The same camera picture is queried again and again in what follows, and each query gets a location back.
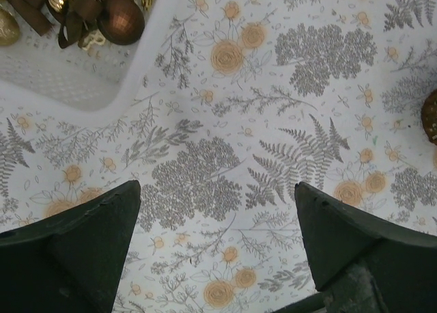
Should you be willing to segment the white plastic basket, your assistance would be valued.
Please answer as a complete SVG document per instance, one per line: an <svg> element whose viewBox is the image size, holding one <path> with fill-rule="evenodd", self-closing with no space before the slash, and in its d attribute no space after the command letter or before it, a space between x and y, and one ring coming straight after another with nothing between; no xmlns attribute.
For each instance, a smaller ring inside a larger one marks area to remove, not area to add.
<svg viewBox="0 0 437 313"><path fill-rule="evenodd" d="M43 36L7 0L1 9L20 28L18 41L1 47L1 100L69 122L97 124L123 114L153 66L179 0L154 0L144 14L145 29L138 42L120 46L105 42L85 51L73 44L61 49L59 23L43 6L52 24Z"/></svg>

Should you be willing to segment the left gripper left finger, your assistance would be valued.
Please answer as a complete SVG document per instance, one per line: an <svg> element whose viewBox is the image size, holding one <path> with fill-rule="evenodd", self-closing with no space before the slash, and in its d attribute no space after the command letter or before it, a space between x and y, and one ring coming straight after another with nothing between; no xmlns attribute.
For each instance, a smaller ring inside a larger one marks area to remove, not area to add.
<svg viewBox="0 0 437 313"><path fill-rule="evenodd" d="M131 180L1 233L2 312L111 312L141 205Z"/></svg>

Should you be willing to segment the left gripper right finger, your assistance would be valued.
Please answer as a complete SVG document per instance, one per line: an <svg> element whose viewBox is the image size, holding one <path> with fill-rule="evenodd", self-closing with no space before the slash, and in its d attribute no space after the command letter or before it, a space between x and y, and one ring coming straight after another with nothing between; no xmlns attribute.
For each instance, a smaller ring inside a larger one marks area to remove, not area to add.
<svg viewBox="0 0 437 313"><path fill-rule="evenodd" d="M294 197L316 294L282 312L435 312L436 237L300 182Z"/></svg>

